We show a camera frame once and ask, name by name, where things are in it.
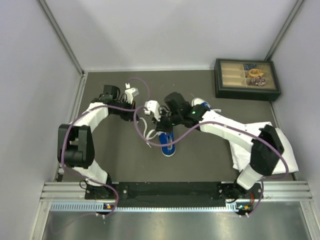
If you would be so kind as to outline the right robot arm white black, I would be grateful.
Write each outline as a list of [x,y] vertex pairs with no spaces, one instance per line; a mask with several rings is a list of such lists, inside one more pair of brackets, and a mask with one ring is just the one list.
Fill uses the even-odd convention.
[[220,114],[201,98],[188,102],[178,92],[170,93],[162,108],[155,100],[145,103],[145,113],[153,114],[153,123],[159,132],[169,133],[174,126],[183,125],[202,133],[213,134],[234,143],[250,154],[250,161],[240,171],[233,184],[233,194],[245,198],[254,184],[272,175],[278,162],[283,159],[285,148],[278,129],[266,124],[264,127],[249,127]]

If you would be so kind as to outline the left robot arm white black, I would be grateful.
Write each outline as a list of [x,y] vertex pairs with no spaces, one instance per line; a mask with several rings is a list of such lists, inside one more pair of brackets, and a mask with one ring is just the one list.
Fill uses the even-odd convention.
[[58,128],[57,160],[84,177],[88,199],[115,197],[110,175],[95,160],[93,131],[109,115],[133,121],[134,97],[138,94],[138,89],[128,83],[123,93],[117,86],[105,85],[99,97],[94,98],[78,118]]

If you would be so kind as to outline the white folded shirt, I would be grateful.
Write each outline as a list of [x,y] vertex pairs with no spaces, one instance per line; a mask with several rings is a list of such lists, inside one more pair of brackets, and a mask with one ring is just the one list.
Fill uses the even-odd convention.
[[[248,127],[253,127],[255,129],[263,128],[265,125],[272,126],[271,122],[256,122],[256,123],[248,123]],[[292,146],[285,136],[285,134],[282,132],[281,129],[276,128],[276,132],[282,142],[282,145],[284,147],[284,152],[282,154],[287,166],[288,166],[288,172],[294,173],[299,170],[297,161],[295,159],[295,155],[292,149]],[[250,153],[247,152],[243,147],[233,143],[229,142],[230,145],[230,151],[231,151],[231,157],[233,161],[233,168],[241,172],[247,164],[250,162]],[[273,170],[272,174],[284,174],[286,172],[285,166],[281,160],[278,161],[275,169]]]

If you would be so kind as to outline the blue patterned item in box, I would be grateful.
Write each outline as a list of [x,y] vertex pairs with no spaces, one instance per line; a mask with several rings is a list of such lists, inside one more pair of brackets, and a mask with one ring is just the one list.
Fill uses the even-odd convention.
[[243,68],[245,71],[250,71],[251,69],[256,69],[257,65],[254,63],[244,63]]

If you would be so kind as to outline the black compartment display box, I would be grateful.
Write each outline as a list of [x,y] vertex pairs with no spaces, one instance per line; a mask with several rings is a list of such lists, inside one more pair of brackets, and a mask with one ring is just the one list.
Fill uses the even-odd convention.
[[[264,86],[248,85],[250,77],[244,64],[256,64],[264,72]],[[239,99],[274,102],[281,95],[275,65],[272,61],[236,60],[218,58],[214,64],[215,97],[222,99]]]

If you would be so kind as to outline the yellow item in box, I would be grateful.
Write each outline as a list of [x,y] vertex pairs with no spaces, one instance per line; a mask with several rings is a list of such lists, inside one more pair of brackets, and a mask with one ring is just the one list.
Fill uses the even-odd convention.
[[252,68],[248,71],[247,76],[249,78],[262,77],[264,72],[258,68]]

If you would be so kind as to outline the floral item in box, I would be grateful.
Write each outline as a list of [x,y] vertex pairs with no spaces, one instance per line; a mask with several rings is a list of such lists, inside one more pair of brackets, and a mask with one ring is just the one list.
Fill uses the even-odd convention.
[[248,85],[253,87],[263,87],[267,83],[267,80],[262,76],[252,77]]

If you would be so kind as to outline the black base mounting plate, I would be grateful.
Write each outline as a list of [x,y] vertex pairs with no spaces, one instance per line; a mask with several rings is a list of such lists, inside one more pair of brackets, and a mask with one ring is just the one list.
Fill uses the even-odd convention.
[[261,185],[241,190],[235,183],[207,182],[119,182],[111,185],[118,193],[118,207],[184,208],[223,207],[225,201],[260,197]]

